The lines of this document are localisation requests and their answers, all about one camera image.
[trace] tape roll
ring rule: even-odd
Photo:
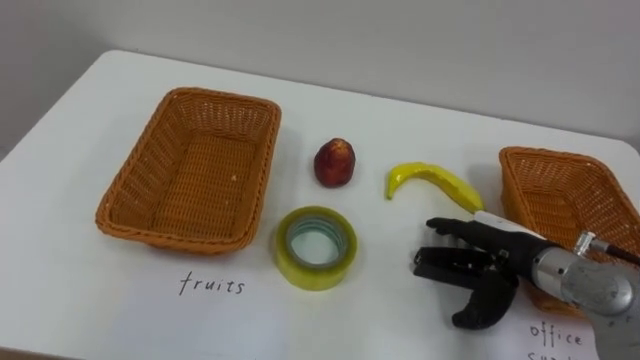
[[[337,256],[320,264],[302,259],[294,251],[293,242],[309,232],[319,232],[329,238],[336,246]],[[294,210],[280,222],[276,230],[276,265],[291,284],[305,290],[326,290],[340,283],[357,250],[356,233],[347,219],[321,206]]]

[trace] table surface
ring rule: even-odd
[[[164,252],[110,238],[94,225],[101,196],[155,106],[178,86],[264,97],[282,108],[260,229],[236,254]],[[347,186],[328,190],[316,183],[311,160],[333,137],[351,142],[358,163]],[[90,359],[490,359],[500,358],[490,348],[522,331],[514,327],[524,320],[588,332],[580,321],[537,312],[521,294],[496,327],[462,332],[449,317],[469,292],[410,273],[412,252],[450,241],[427,231],[425,219],[470,215],[425,182],[405,184],[393,201],[384,200],[387,171],[407,161],[439,164],[502,214],[498,151],[510,145],[594,156],[634,204],[640,199],[640,156],[621,141],[105,53],[0,162],[0,346]],[[289,285],[269,255],[279,220],[310,204],[342,213],[360,242],[345,281],[321,293]],[[245,282],[245,293],[178,296],[189,272]],[[527,359],[515,353],[514,341],[502,358]]]

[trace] plastic fruit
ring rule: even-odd
[[[472,214],[478,210],[484,210],[480,194],[471,185],[438,165],[427,165],[421,162],[400,164],[391,169],[387,179],[387,199],[391,200],[398,187],[412,178],[424,179],[435,184]]]
[[[356,154],[351,144],[344,139],[331,139],[322,145],[313,160],[316,178],[324,187],[335,188],[345,185],[353,176]]]

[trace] wicker basket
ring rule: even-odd
[[[640,216],[611,171],[583,155],[508,147],[500,152],[502,204],[507,218],[566,249],[581,231],[633,254],[640,253]],[[617,261],[591,254],[596,261]],[[546,312],[582,316],[580,311],[527,286],[533,303]]]
[[[280,108],[217,91],[169,92],[102,198],[104,233],[160,248],[219,254],[258,226]]]

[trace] toy banana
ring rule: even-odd
[[[472,214],[478,210],[484,210],[480,194],[471,185],[438,165],[427,165],[421,162],[400,164],[391,169],[387,179],[387,199],[391,200],[398,187],[411,178],[420,178],[435,184]]]

